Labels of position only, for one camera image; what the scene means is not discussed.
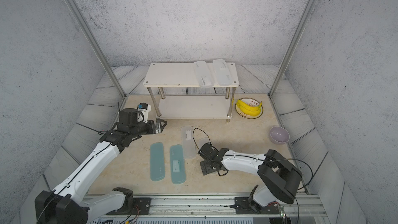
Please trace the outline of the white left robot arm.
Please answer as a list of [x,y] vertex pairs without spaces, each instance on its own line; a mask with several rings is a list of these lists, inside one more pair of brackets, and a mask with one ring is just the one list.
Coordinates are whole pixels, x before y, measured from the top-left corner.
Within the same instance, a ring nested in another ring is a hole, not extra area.
[[52,191],[42,191],[35,199],[38,224],[88,224],[108,213],[132,215],[131,190],[117,187],[110,193],[84,200],[91,185],[102,171],[133,141],[144,135],[162,133],[167,125],[163,119],[150,120],[151,106],[141,103],[137,108],[119,111],[119,120],[99,140],[84,162]]

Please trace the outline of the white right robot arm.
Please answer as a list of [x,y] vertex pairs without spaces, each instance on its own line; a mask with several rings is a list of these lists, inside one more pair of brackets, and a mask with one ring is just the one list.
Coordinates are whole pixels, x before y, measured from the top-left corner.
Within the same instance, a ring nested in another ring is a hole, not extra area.
[[272,202],[295,202],[302,173],[289,159],[273,149],[265,154],[254,155],[227,148],[218,150],[206,143],[198,154],[204,159],[200,163],[203,175],[223,170],[226,173],[241,171],[259,176],[264,186],[255,186],[251,197],[261,207]]

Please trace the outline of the translucent pencil case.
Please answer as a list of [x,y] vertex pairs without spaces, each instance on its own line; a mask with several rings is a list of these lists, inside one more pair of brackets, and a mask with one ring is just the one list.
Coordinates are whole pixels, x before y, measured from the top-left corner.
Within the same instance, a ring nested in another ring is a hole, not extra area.
[[181,128],[181,144],[185,160],[193,159],[197,155],[197,147],[193,140],[193,128],[191,126]]
[[196,141],[197,144],[197,151],[199,151],[206,143],[209,143],[209,138],[202,138]]
[[206,89],[214,86],[213,77],[205,61],[194,62],[193,68],[200,88]]
[[215,76],[217,78],[218,85],[220,86],[230,86],[232,81],[232,76],[227,63],[223,59],[216,59],[212,62]]

